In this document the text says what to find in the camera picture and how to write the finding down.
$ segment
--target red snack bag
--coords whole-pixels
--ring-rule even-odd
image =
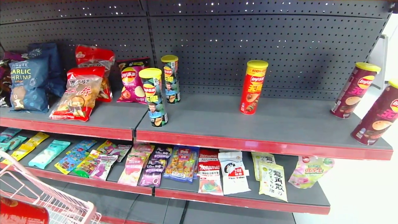
[[[66,92],[50,118],[88,121],[100,92],[105,70],[104,66],[69,70]]]
[[[111,102],[112,91],[108,76],[111,67],[115,64],[115,53],[111,50],[101,49],[94,46],[77,45],[75,50],[77,67],[104,66],[105,76],[102,79],[101,89],[97,97],[98,101]]]

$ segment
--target teal candy packet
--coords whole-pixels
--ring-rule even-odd
[[[54,140],[51,144],[29,161],[29,166],[36,166],[44,169],[53,159],[55,159],[62,151],[64,151],[70,142]]]

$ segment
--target store shelf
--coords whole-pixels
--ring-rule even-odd
[[[298,189],[287,182],[296,167],[297,156],[275,155],[275,161],[285,169],[288,203],[270,196],[258,194],[259,182],[254,177],[253,160],[249,152],[243,152],[243,163],[250,173],[250,176],[247,177],[249,188],[251,189],[249,192],[224,196],[204,195],[198,193],[198,179],[190,184],[162,178],[160,187],[155,189],[155,196],[262,210],[313,214],[329,213],[330,204],[318,183],[309,189]]]
[[[239,111],[240,97],[182,94],[166,105],[169,122],[162,128],[144,118],[137,141],[285,155],[390,160],[392,147],[383,139],[373,146],[356,142],[351,131],[356,115],[339,119],[330,114],[331,101],[261,98],[255,115]]]
[[[96,102],[96,107],[87,122],[51,120],[49,115],[57,104],[54,103],[47,114],[12,113],[9,112],[9,108],[0,108],[0,124],[4,127],[41,132],[132,140],[132,130],[146,114],[147,105],[116,102],[120,97],[120,91],[115,91],[113,96],[110,103]]]
[[[18,133],[18,135],[30,138],[34,136],[36,133],[37,132],[35,131],[22,130],[20,133]],[[87,185],[92,187],[99,187],[115,191],[125,191],[130,193],[138,193],[143,195],[152,195],[152,190],[153,190],[152,187],[142,187],[142,186],[132,187],[117,183],[121,173],[124,170],[125,159],[122,160],[120,163],[117,162],[112,167],[112,170],[109,173],[106,181],[79,177],[74,172],[70,172],[68,175],[61,173],[59,170],[57,170],[57,168],[54,167],[54,165],[66,155],[66,152],[72,149],[73,146],[75,146],[77,143],[81,142],[84,139],[96,139],[96,138],[86,138],[81,136],[69,136],[69,135],[53,134],[53,133],[48,133],[48,134],[50,135],[49,138],[43,141],[31,153],[29,153],[19,161],[32,174],[38,177],[45,177],[57,181],[76,183],[79,185]],[[51,163],[49,163],[45,169],[30,167],[28,165],[29,161],[33,159],[37,154],[39,154],[43,149],[45,149],[53,140],[70,141],[71,145],[66,150],[64,150],[60,155],[58,155]],[[96,139],[96,140],[98,141],[98,143],[96,143],[96,145],[94,145],[91,149],[97,148],[105,141],[104,139]],[[120,140],[112,140],[112,142],[117,144],[125,144],[125,145],[131,144],[131,142],[120,141]],[[6,166],[5,164],[0,163],[0,169],[3,169],[5,166]]]

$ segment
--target potato chip can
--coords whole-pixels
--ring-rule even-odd
[[[380,67],[369,63],[355,63],[354,70],[330,112],[338,118],[349,118],[380,70]]]
[[[267,67],[268,62],[266,61],[253,60],[248,62],[240,100],[240,111],[243,114],[253,115],[256,112]]]
[[[161,128],[166,125],[167,113],[162,98],[162,70],[148,68],[139,71],[139,77],[148,104],[148,115],[152,126]]]
[[[165,55],[160,59],[163,63],[164,81],[166,86],[166,101],[169,104],[176,104],[180,101],[179,82],[177,76],[178,57]]]

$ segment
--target yellow lid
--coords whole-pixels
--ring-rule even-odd
[[[138,75],[143,78],[143,79],[151,79],[151,78],[157,78],[161,79],[162,77],[162,70],[157,69],[157,68],[148,68],[148,69],[143,69],[141,70]]]
[[[160,60],[162,62],[168,63],[168,62],[178,61],[178,57],[175,55],[165,55]]]
[[[254,69],[266,69],[268,67],[268,62],[262,60],[252,60],[248,61],[248,67]]]
[[[366,71],[371,71],[371,72],[379,73],[381,71],[381,68],[379,66],[372,65],[372,64],[369,64],[369,63],[365,63],[365,62],[357,62],[357,63],[355,63],[355,66],[357,68],[360,68],[360,69],[363,69],[363,70],[366,70]]]

